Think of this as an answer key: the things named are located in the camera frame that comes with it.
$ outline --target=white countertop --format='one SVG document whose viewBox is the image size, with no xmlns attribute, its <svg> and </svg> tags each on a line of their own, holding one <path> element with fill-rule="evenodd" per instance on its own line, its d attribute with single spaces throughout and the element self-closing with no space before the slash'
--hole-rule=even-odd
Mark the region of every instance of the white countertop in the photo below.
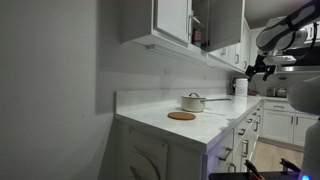
<svg viewBox="0 0 320 180">
<path fill-rule="evenodd" d="M 221 97 L 215 95 L 207 98 Z M 176 139 L 183 144 L 192 144 L 205 152 L 261 101 L 260 97 L 227 97 L 231 97 L 232 101 L 207 102 L 204 112 L 193 113 L 196 119 L 191 121 L 179 121 L 167 117 L 170 112 L 181 111 L 177 100 L 149 102 L 147 106 L 141 106 L 139 109 L 118 108 L 116 119 Z"/>
<path fill-rule="evenodd" d="M 261 96 L 264 100 L 269 101 L 282 101 L 282 102 L 288 102 L 287 98 L 281 98 L 281 97 L 267 97 L 267 96 Z"/>
</svg>

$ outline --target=pot handle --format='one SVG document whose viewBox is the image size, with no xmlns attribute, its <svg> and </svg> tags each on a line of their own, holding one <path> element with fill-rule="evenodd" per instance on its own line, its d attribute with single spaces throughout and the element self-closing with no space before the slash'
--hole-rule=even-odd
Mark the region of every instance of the pot handle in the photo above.
<svg viewBox="0 0 320 180">
<path fill-rule="evenodd" d="M 206 101 L 231 101 L 231 98 L 222 98 L 222 99 L 205 99 L 203 100 L 204 102 Z"/>
<path fill-rule="evenodd" d="M 191 97 L 193 94 L 194 94 L 196 97 L 200 97 L 199 94 L 197 94 L 197 93 L 191 93 L 189 96 Z"/>
</svg>

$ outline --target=washing machine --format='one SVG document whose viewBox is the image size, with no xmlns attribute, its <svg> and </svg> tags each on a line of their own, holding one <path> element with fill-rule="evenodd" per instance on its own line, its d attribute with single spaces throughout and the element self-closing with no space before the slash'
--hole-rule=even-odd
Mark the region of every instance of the washing machine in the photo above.
<svg viewBox="0 0 320 180">
<path fill-rule="evenodd" d="M 168 145 L 129 129 L 127 177 L 130 180 L 166 180 Z"/>
</svg>

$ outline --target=stainless steel pot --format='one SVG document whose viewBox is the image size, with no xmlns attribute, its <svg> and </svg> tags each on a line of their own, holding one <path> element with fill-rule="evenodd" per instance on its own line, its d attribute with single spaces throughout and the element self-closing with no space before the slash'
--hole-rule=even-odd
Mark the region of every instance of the stainless steel pot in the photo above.
<svg viewBox="0 0 320 180">
<path fill-rule="evenodd" d="M 207 101 L 231 101 L 231 98 L 206 99 L 200 97 L 197 93 L 191 93 L 189 96 L 181 96 L 181 108 L 184 111 L 203 112 Z"/>
</svg>

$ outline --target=round wooden board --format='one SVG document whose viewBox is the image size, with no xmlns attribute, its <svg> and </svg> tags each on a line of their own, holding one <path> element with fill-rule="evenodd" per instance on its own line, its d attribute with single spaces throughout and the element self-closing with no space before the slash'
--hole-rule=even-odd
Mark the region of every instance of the round wooden board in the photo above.
<svg viewBox="0 0 320 180">
<path fill-rule="evenodd" d="M 185 112 L 171 112 L 168 117 L 176 120 L 194 120 L 196 118 L 194 114 Z"/>
</svg>

